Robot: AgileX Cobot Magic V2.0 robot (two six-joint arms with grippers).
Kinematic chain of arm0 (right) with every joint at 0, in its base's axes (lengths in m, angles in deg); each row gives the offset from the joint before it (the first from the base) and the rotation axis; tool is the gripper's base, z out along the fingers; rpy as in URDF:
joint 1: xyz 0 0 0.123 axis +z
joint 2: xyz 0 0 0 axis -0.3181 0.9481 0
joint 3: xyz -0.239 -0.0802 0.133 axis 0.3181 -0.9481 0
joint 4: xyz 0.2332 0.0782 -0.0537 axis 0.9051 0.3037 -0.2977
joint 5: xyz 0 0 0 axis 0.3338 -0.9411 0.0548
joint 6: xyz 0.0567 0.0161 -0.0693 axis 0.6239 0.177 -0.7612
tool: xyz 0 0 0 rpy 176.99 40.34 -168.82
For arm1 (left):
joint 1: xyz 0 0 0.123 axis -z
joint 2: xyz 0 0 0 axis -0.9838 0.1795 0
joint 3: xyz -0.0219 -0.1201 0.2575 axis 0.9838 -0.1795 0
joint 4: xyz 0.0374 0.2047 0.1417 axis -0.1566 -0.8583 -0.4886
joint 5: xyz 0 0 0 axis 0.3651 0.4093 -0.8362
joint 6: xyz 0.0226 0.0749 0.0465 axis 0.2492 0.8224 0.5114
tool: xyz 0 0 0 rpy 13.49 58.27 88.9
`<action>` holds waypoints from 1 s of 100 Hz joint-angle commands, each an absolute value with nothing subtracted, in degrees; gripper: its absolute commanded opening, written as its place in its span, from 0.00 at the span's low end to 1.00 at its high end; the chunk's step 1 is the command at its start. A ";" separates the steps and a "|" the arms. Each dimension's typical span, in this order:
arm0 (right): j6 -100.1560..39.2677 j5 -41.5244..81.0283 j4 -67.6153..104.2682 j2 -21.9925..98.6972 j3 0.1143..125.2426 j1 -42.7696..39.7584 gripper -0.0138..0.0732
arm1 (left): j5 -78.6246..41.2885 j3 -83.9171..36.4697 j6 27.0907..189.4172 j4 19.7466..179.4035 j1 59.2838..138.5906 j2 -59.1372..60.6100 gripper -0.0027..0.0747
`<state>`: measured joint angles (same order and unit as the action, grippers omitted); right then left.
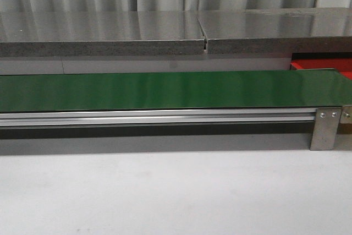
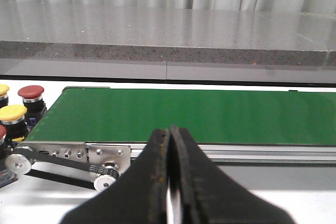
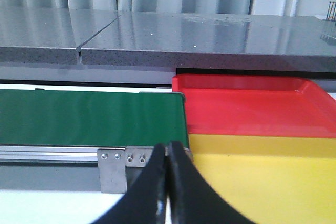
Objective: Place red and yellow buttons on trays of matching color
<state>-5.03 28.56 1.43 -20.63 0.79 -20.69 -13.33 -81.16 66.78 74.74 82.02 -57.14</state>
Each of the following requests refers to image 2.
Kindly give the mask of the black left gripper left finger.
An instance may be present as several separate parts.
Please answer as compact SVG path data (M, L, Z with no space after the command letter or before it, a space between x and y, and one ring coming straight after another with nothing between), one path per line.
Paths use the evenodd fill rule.
M110 187L68 212L61 223L166 223L170 134L154 130L137 159Z

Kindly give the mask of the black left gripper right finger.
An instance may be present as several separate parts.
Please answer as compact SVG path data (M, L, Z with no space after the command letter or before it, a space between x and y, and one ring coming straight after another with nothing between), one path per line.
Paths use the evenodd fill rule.
M283 209L222 172L186 128L171 128L170 180L180 192L182 223L293 223Z

